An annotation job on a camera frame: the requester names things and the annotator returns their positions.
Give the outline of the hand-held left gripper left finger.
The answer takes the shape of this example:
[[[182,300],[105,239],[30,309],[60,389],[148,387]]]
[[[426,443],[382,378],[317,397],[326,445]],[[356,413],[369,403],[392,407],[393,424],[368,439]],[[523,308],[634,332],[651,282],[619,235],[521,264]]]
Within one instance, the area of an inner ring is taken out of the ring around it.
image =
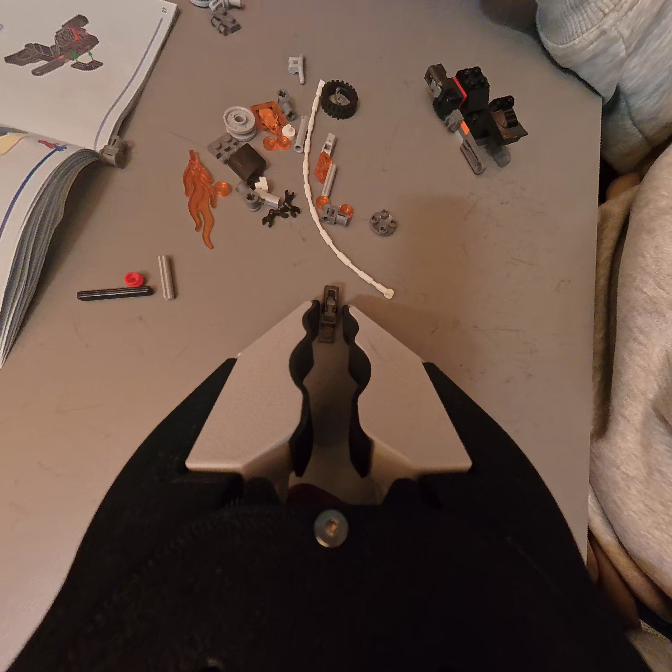
[[[314,441],[305,379],[314,366],[321,304],[302,303],[240,352],[185,464],[194,473],[265,478],[286,500]]]

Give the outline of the black lego tire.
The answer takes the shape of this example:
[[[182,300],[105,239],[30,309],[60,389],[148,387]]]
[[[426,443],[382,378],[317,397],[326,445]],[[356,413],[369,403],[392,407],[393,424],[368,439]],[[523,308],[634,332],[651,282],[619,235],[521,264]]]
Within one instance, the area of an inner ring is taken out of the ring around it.
[[[348,120],[357,112],[357,90],[344,80],[330,80],[322,88],[320,105],[335,120]]]

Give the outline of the grey lego connector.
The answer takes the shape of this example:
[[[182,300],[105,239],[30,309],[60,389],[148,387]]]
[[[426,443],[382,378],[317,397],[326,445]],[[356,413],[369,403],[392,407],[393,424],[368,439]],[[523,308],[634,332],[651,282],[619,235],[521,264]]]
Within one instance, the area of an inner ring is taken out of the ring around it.
[[[99,158],[108,165],[123,169],[128,164],[129,153],[129,144],[122,137],[114,135],[99,151]]]

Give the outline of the grey lego joint piece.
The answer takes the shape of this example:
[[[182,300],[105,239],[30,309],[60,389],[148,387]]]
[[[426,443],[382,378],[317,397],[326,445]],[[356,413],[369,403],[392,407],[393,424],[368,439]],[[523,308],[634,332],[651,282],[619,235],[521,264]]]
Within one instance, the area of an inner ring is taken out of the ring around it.
[[[236,191],[243,197],[248,210],[251,212],[256,212],[262,207],[279,209],[282,205],[281,197],[270,193],[260,186],[259,183],[250,186],[248,182],[240,181],[237,184]]]

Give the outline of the orange lego flame piece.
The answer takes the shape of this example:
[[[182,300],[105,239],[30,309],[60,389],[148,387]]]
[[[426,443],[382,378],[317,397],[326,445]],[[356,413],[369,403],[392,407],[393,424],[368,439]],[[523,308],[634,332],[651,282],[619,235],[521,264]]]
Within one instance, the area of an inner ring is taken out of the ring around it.
[[[200,232],[204,244],[212,250],[214,246],[211,234],[215,221],[213,210],[216,207],[217,193],[212,175],[193,149],[189,150],[189,162],[183,173],[183,187],[195,231]]]

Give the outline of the person's beige pants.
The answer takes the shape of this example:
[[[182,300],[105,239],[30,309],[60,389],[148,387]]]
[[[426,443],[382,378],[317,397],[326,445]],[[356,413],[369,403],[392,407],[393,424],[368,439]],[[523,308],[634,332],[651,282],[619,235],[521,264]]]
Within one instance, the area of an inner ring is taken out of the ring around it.
[[[599,208],[589,566],[652,671],[671,670],[671,146]]]

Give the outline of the person's light grey sweatshirt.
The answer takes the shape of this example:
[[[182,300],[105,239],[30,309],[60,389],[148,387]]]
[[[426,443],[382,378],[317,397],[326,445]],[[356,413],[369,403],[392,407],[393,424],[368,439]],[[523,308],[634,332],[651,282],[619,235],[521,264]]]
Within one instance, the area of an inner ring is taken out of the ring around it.
[[[634,171],[671,136],[671,2],[536,4],[549,55],[603,100],[604,160],[619,173]]]

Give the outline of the black lego axle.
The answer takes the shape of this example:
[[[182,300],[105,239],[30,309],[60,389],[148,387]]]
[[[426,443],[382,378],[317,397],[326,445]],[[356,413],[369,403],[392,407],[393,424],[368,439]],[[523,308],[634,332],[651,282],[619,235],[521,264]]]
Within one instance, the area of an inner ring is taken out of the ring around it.
[[[142,298],[152,295],[154,295],[154,290],[150,286],[139,286],[136,288],[123,287],[78,291],[77,299],[82,302],[91,302],[98,300]]]

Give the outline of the lego instruction booklet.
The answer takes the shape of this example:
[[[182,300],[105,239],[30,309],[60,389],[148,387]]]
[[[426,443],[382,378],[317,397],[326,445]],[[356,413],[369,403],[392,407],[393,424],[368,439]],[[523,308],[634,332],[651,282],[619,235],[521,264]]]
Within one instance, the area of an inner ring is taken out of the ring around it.
[[[120,136],[177,13],[169,1],[1,2],[1,364],[73,183]]]

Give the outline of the small dark motor part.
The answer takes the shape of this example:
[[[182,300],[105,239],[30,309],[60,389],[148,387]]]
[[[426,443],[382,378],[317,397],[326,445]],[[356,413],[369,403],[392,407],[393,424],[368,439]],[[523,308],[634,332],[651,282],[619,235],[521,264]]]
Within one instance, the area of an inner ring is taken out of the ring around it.
[[[261,177],[267,163],[254,147],[244,144],[225,161],[227,165],[242,181],[249,181]]]

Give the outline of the black partial lego model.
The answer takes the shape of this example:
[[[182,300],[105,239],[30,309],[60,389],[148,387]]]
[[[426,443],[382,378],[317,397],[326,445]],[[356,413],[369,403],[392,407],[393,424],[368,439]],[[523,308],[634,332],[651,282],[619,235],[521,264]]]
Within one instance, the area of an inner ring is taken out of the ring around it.
[[[480,67],[449,76],[441,63],[430,65],[424,81],[432,108],[443,126],[461,137],[460,150],[475,175],[485,172],[485,157],[504,168],[510,164],[510,145],[528,133],[515,111],[514,96],[491,98],[489,80]]]

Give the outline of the grey lego wheel hub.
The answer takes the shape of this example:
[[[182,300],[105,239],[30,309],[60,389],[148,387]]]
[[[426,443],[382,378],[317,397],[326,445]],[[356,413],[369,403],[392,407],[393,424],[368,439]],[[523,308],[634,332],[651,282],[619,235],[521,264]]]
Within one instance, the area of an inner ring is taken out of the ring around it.
[[[249,142],[257,135],[256,117],[251,109],[243,106],[231,106],[223,113],[227,132],[236,140]]]

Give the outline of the orange translucent lego plate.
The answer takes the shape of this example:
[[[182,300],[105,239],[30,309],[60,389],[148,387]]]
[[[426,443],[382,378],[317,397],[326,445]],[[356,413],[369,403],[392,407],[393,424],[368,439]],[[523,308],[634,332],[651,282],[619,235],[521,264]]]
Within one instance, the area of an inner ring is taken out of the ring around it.
[[[277,137],[282,135],[288,122],[276,101],[252,105],[250,110],[260,130]]]

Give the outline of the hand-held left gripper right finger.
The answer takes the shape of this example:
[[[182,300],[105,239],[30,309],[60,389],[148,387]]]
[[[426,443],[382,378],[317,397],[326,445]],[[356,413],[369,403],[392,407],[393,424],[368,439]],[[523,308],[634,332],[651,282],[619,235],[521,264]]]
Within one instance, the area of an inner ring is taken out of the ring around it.
[[[375,502],[400,479],[469,471],[472,460],[422,358],[356,307],[344,306],[341,319],[356,385],[349,456],[372,481]]]

